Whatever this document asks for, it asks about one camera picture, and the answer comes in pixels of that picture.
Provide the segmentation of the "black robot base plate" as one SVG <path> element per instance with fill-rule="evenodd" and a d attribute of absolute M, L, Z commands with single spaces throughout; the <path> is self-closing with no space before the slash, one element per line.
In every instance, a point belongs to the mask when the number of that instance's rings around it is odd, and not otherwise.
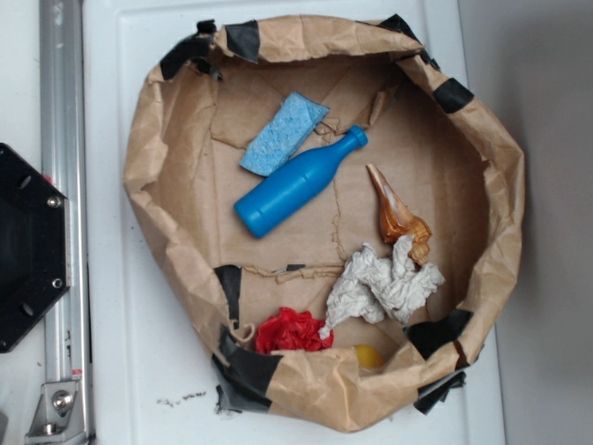
<path fill-rule="evenodd" d="M 1 351 L 9 353 L 69 289 L 68 199 L 1 145 Z"/>

